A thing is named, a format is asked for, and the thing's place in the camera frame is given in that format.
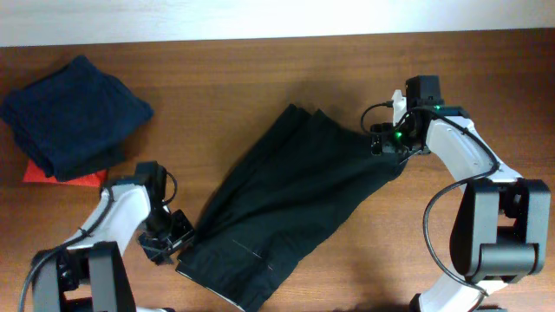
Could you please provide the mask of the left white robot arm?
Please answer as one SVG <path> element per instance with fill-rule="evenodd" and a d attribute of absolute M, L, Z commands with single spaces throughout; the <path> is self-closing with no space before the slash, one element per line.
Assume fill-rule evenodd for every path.
<path fill-rule="evenodd" d="M 129 243 L 162 265 L 194 236 L 184 213 L 170 211 L 165 188 L 165 177 L 145 174 L 107 182 L 82 227 L 35 255 L 18 308 L 31 295 L 35 311 L 139 311 L 122 260 Z"/>

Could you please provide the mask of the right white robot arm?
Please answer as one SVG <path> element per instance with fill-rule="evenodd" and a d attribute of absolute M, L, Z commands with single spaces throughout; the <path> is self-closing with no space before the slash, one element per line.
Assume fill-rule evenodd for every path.
<path fill-rule="evenodd" d="M 425 244 L 442 275 L 413 297 L 409 310 L 481 311 L 492 293 L 544 268 L 549 187 L 503 163 L 463 108 L 412 107 L 392 123 L 363 131 L 376 153 L 437 155 L 455 180 L 430 199 L 422 218 Z M 434 205 L 454 189 L 461 189 L 462 199 L 449 238 L 451 263 L 445 265 L 432 245 L 429 219 Z"/>

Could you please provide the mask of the black shorts garment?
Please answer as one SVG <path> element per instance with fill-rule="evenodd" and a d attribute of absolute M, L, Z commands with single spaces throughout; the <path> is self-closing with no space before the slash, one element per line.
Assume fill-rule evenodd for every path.
<path fill-rule="evenodd" d="M 289 106 L 212 196 L 177 271 L 256 311 L 298 263 L 403 171 L 325 113 Z"/>

